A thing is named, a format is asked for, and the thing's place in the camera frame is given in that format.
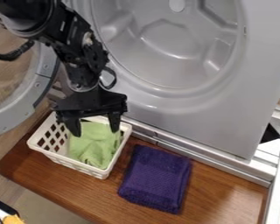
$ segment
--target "white washing machine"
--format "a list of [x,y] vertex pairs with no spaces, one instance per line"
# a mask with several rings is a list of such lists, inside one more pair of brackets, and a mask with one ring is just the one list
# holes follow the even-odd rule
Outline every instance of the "white washing machine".
[[128,118],[253,157],[280,97],[280,0],[68,2],[110,52]]

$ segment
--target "wooden surface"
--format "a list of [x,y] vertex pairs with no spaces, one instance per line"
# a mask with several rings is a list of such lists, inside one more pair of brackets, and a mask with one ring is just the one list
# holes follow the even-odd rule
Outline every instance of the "wooden surface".
[[51,162],[29,150],[26,135],[1,160],[0,173],[35,193],[95,223],[261,223],[267,189],[193,162],[180,215],[138,206],[117,196],[135,144],[131,138],[107,180],[99,180]]

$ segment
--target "white plastic basket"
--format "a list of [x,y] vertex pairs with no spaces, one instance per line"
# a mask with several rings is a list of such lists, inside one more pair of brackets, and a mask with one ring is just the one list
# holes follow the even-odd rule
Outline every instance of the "white plastic basket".
[[[94,116],[83,119],[96,123],[109,123],[109,120],[103,116]],[[82,162],[71,159],[67,155],[68,139],[71,134],[63,123],[58,123],[56,121],[56,115],[54,112],[47,117],[36,132],[30,137],[27,144],[32,150],[45,154],[54,163],[64,165],[79,172],[84,172],[98,179],[106,179],[111,173],[124,145],[130,137],[132,126],[121,122],[120,130],[123,132],[122,143],[106,170],[98,169],[89,164],[83,164]]]

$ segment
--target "wire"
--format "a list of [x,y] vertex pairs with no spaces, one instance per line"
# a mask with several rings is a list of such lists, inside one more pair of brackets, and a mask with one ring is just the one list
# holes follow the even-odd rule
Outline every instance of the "wire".
[[0,60],[4,61],[13,61],[18,59],[23,53],[27,52],[34,46],[35,42],[33,40],[28,40],[23,45],[21,45],[18,49],[8,52],[8,53],[0,53]]

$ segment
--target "green cloth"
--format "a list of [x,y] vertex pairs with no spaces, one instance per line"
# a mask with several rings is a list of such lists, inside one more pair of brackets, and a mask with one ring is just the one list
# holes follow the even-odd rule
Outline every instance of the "green cloth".
[[120,143],[120,131],[112,133],[109,125],[98,122],[82,122],[81,137],[71,135],[69,157],[99,169],[108,168]]

